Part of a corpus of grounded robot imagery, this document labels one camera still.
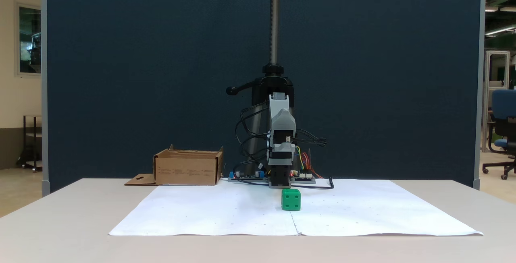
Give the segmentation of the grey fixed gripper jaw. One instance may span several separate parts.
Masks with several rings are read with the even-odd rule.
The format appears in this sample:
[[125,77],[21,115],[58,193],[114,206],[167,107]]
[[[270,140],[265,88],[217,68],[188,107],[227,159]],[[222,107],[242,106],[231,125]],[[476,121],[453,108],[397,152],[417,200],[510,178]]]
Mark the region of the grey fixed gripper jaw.
[[291,142],[283,142],[276,143],[273,142],[268,143],[268,151],[269,153],[294,153],[296,145]]

